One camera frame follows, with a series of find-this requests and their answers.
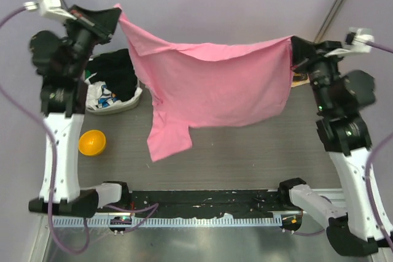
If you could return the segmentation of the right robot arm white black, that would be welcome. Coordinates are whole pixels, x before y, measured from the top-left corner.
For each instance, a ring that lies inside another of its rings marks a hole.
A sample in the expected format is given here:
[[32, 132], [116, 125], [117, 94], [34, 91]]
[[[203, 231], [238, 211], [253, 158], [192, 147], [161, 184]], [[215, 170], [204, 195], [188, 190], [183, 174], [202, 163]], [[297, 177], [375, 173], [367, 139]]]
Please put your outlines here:
[[297, 207], [313, 217], [341, 256], [375, 256], [392, 247], [392, 223], [372, 166], [377, 148], [360, 114], [376, 101], [375, 81], [361, 70], [343, 75], [338, 67], [348, 55], [369, 53], [373, 40], [363, 29], [348, 33], [344, 42], [291, 38], [295, 72], [309, 77], [317, 133], [338, 173], [346, 205], [334, 206], [299, 178], [279, 184], [277, 201], [285, 210]]

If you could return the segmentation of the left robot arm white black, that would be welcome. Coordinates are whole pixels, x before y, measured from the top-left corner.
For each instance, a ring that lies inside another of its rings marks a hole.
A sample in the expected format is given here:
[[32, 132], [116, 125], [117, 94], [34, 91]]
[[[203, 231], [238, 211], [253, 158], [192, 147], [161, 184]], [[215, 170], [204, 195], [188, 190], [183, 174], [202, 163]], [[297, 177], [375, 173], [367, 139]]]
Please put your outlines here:
[[62, 22], [64, 37], [40, 31], [30, 40], [32, 64], [42, 77], [43, 117], [38, 122], [47, 133], [44, 179], [39, 196], [29, 201], [30, 212], [91, 218], [108, 204], [117, 212], [130, 207], [126, 183], [81, 188], [78, 179], [79, 136], [88, 90], [82, 74], [94, 47], [111, 41], [121, 13], [118, 7], [94, 11], [74, 5]]

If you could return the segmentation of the pink t shirt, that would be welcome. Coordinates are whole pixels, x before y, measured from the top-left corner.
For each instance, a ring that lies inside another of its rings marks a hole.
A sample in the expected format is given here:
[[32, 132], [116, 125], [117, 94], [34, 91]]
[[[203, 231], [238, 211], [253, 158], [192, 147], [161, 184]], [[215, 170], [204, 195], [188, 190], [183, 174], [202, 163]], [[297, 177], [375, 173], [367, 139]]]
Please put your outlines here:
[[246, 126], [279, 115], [292, 86], [290, 37], [247, 45], [176, 44], [119, 25], [134, 72], [150, 91], [152, 161], [191, 148], [190, 128]]

